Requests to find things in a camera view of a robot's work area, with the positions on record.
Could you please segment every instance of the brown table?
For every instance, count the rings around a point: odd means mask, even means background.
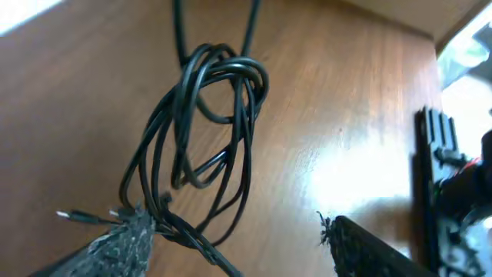
[[[67,1],[0,38],[1,275],[26,275],[101,234],[57,209],[101,215],[151,110],[178,80],[171,4]],[[241,44],[248,1],[186,1],[188,44]],[[246,276],[326,276],[318,215],[344,214],[415,253],[411,223],[413,114],[440,106],[433,42],[351,6],[265,1],[252,56],[271,90],[258,119],[249,203],[220,251]],[[227,84],[204,92],[231,111]],[[197,112],[190,156],[203,162],[230,130]],[[170,139],[162,174],[168,187]],[[231,180],[237,187],[240,167]],[[217,185],[173,192],[196,224]],[[135,182],[133,200],[141,197]],[[226,212],[206,236],[218,238]],[[149,275],[216,276],[197,252],[156,238]]]

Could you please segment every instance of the wooden table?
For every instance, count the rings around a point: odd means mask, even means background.
[[[170,6],[66,1],[0,38],[1,275],[27,275],[104,231],[55,211],[106,215],[118,205],[146,120],[179,78]],[[241,44],[248,1],[185,7],[190,46]],[[348,215],[413,255],[413,114],[440,107],[433,42],[349,5],[271,0],[252,48],[271,90],[254,137],[249,202],[219,250],[246,276],[334,275],[328,249],[318,247],[319,210]],[[227,84],[204,95],[215,111],[231,111]],[[230,130],[195,114],[190,156],[197,165],[226,144]],[[200,222],[217,187],[173,192],[173,211]],[[139,190],[135,182],[134,201]],[[233,214],[205,235],[218,238]],[[148,274],[222,275],[198,252],[157,237]]]

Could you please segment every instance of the black cord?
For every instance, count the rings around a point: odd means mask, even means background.
[[[156,232],[166,239],[180,245],[197,249],[209,260],[220,265],[229,275],[237,275],[234,266],[214,249],[234,231],[242,216],[251,184],[251,143],[254,133],[254,121],[258,117],[261,104],[268,92],[268,74],[262,64],[248,57],[254,24],[258,15],[259,0],[253,0],[248,28],[244,38],[241,55],[226,45],[203,44],[191,55],[185,48],[184,25],[181,1],[173,0],[176,49],[182,70],[181,80],[157,104],[145,126],[142,141],[130,161],[121,181],[119,196],[127,209],[134,207],[128,200],[128,187],[135,169],[138,167],[141,187],[148,211],[156,221]],[[231,116],[214,114],[200,96],[200,89],[215,82],[228,80],[234,89],[234,112]],[[243,101],[243,89],[246,89],[248,104]],[[217,124],[232,125],[229,144],[195,170],[187,156],[193,113],[198,108],[208,120]],[[158,189],[159,168],[166,135],[174,122],[176,153],[171,172],[171,186],[180,189],[190,183],[197,189],[207,188],[224,171],[215,200],[205,220],[196,228],[168,209],[168,201],[163,201]],[[151,165],[150,185],[148,183],[146,156],[148,146],[157,135]],[[234,197],[221,206],[234,167],[238,144],[244,144],[242,176],[238,191]],[[205,171],[214,167],[210,175],[199,179]],[[201,234],[213,218],[239,201],[238,210],[225,234],[214,243],[210,243]]]

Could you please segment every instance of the black object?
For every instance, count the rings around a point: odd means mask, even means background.
[[[259,115],[261,105],[268,93],[268,74],[266,70],[260,62],[248,57],[260,1],[252,0],[251,14],[240,55],[237,55],[229,45],[211,45],[208,43],[199,45],[188,55],[185,48],[181,1],[173,0],[172,4],[176,49],[182,76],[179,83],[161,99],[152,112],[145,126],[142,141],[124,173],[119,189],[123,209],[118,212],[118,215],[125,216],[119,216],[121,222],[112,222],[80,211],[58,212],[58,215],[73,221],[90,224],[112,224],[117,227],[113,231],[110,231],[109,235],[103,235],[93,241],[86,249],[82,249],[71,255],[70,259],[63,259],[64,262],[59,262],[49,267],[51,272],[54,272],[53,275],[59,272],[61,275],[64,274],[63,272],[70,272],[72,276],[143,275],[145,271],[142,271],[143,268],[139,265],[144,260],[147,262],[147,254],[150,253],[152,240],[144,239],[140,241],[144,236],[135,235],[132,231],[133,228],[131,228],[134,225],[135,217],[139,218],[141,213],[147,215],[145,218],[148,217],[148,222],[141,226],[144,230],[147,230],[145,231],[145,238],[149,234],[158,233],[169,241],[177,242],[191,249],[197,249],[212,265],[220,266],[229,276],[241,275],[215,249],[215,246],[221,244],[233,232],[248,200],[251,184],[251,144],[254,133],[254,122]],[[214,114],[200,96],[201,88],[224,80],[227,80],[234,90],[234,112],[230,116]],[[245,89],[248,98],[247,104],[244,103],[243,89]],[[200,110],[205,118],[214,123],[232,125],[232,135],[229,144],[219,153],[196,169],[193,169],[188,160],[187,148],[193,114],[196,108]],[[172,122],[174,122],[176,143],[176,153],[171,173],[171,186],[173,189],[180,189],[188,183],[197,189],[205,189],[224,171],[212,207],[205,220],[196,228],[189,225],[178,215],[172,213],[168,208],[168,204],[171,201],[170,193],[165,192],[161,194],[158,190],[158,174],[161,166],[163,145]],[[156,135],[149,185],[146,164],[147,150]],[[238,145],[241,141],[244,144],[244,158],[239,189],[232,199],[221,205],[225,189],[231,177]],[[128,187],[137,167],[145,197],[145,207],[147,208],[144,212],[135,210],[128,199]],[[202,180],[198,178],[212,167],[214,168],[209,175],[205,176]],[[214,217],[230,208],[238,200],[240,200],[238,211],[231,226],[219,240],[210,243],[201,233],[207,228]],[[131,235],[133,240],[137,242],[126,244],[125,250],[119,251],[117,255],[109,255],[108,253],[112,251],[111,248],[114,248],[114,250],[121,249],[118,248],[118,245],[125,243],[127,239],[124,242],[120,242],[119,239],[124,239],[128,235]],[[142,244],[147,246],[144,248],[144,252],[140,247]],[[81,261],[89,261],[85,265],[93,265],[95,269],[90,271],[88,269],[89,266],[78,267]],[[125,266],[128,267],[128,270],[122,271]]]
[[[442,276],[482,276],[477,250],[467,243],[467,228],[492,215],[490,133],[483,139],[484,162],[471,163],[457,146],[454,121],[424,108],[417,113],[417,140],[423,172],[427,266]]]
[[[339,277],[436,276],[344,216],[321,216],[321,224],[321,243],[330,245]]]

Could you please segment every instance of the wood grain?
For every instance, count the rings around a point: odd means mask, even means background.
[[[188,45],[237,48],[248,10],[247,1],[186,1]],[[318,247],[320,210],[348,215],[408,254],[413,113],[440,107],[433,42],[337,2],[271,0],[252,49],[271,91],[254,137],[249,203],[220,251],[246,276],[334,275],[329,251]],[[17,276],[104,231],[58,219],[55,210],[104,215],[118,205],[122,173],[179,69],[170,3],[161,0],[67,1],[0,38],[0,53],[0,270]],[[231,111],[226,84],[203,95],[214,110]],[[230,130],[195,114],[189,152],[198,164]],[[172,192],[172,209],[196,224],[216,189]],[[131,195],[141,197],[136,182]],[[218,238],[233,213],[206,236]],[[156,238],[148,275],[223,273]]]

